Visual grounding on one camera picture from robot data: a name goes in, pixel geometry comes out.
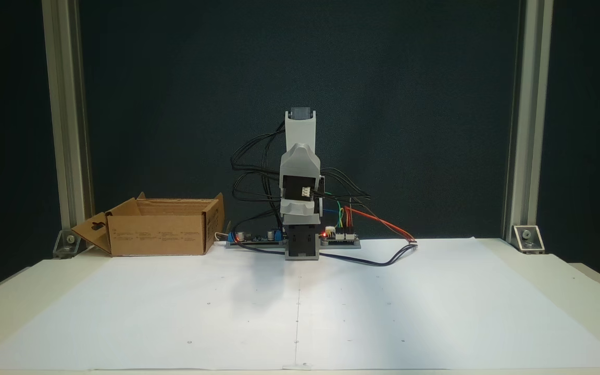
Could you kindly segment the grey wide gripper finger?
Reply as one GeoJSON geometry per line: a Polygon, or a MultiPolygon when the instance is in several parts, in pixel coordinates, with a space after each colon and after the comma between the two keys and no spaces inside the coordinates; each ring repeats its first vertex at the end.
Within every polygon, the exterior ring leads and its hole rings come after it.
{"type": "Polygon", "coordinates": [[[319,177],[320,159],[308,144],[295,144],[280,161],[281,176],[319,177]]]}

